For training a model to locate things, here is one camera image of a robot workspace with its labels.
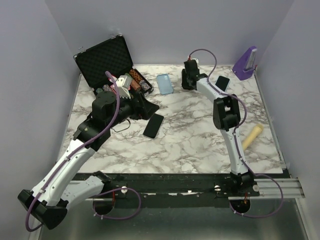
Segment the phone from blue case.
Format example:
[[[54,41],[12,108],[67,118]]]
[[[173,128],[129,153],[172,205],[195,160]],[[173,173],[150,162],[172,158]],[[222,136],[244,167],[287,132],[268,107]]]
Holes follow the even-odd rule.
[[[155,139],[158,131],[163,123],[164,117],[159,114],[153,114],[153,116],[148,121],[145,130],[143,131],[143,135],[150,139]]]

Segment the light blue phone case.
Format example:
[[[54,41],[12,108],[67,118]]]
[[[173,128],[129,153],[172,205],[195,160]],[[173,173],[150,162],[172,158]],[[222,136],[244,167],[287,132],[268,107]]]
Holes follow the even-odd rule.
[[[174,92],[174,89],[168,74],[157,75],[156,80],[157,80],[160,94],[169,95]]]

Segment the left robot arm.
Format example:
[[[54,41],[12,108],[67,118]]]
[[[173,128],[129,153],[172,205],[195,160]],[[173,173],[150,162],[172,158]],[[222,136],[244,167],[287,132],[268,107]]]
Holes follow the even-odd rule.
[[[31,190],[23,189],[18,200],[30,216],[49,230],[56,228],[68,210],[89,197],[107,197],[111,181],[101,172],[93,173],[78,186],[69,183],[98,149],[110,138],[110,129],[124,120],[149,120],[159,106],[141,92],[132,99],[111,91],[100,92],[92,102],[92,111],[73,135],[68,148],[50,172]]]

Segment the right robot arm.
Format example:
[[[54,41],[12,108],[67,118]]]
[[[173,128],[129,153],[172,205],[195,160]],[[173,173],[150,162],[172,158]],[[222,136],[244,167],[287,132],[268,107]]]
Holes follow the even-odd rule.
[[[240,139],[239,126],[241,114],[240,100],[234,94],[227,94],[217,86],[212,85],[206,74],[201,74],[194,59],[184,62],[181,86],[185,90],[196,90],[205,95],[213,103],[213,123],[220,130],[228,151],[230,160],[230,191],[241,196],[254,184],[254,174],[247,165]]]

